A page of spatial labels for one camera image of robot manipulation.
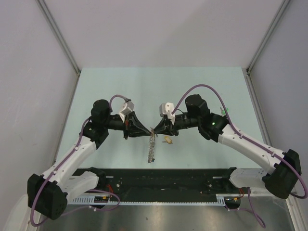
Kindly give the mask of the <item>metal key organizer ring disc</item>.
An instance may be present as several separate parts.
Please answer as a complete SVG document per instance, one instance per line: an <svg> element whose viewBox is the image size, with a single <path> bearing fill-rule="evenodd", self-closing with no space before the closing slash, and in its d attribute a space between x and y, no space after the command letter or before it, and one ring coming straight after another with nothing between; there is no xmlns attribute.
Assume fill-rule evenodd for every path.
<svg viewBox="0 0 308 231"><path fill-rule="evenodd" d="M150 130L150 138L149 138L149 152L148 152L148 163L154 162L154 151L155 151L155 142L157 135L154 132L154 128L151 128Z"/></svg>

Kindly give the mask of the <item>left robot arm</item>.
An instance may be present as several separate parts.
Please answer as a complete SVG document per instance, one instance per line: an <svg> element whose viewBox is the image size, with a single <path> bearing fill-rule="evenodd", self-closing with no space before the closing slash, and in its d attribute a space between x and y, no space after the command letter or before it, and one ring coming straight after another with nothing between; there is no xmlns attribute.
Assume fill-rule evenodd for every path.
<svg viewBox="0 0 308 231"><path fill-rule="evenodd" d="M33 226L34 213L55 220L63 214L69 202L87 191L102 192L106 188L105 174L93 167L82 175L72 175L80 165L106 140L109 130L120 130L124 139L150 136L150 131L137 119L134 104L128 100L118 114L112 115L107 100L97 100L91 115L81 127L77 142L60 160L41 175L33 174L27 182L28 207Z"/></svg>

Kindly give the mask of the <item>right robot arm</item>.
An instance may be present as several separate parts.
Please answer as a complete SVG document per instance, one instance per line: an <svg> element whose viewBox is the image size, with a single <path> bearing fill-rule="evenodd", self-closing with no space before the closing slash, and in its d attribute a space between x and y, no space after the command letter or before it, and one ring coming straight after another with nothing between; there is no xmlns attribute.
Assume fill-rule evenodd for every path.
<svg viewBox="0 0 308 231"><path fill-rule="evenodd" d="M176 115L173 103L159 107L162 120L154 128L156 134L177 136L181 129L197 128L206 140L233 148L260 166L259 169L231 168L222 188L233 193L238 188L265 188L281 199L288 198L301 175L299 154L267 146L232 126L226 116L210 112L200 95L185 99L187 111Z"/></svg>

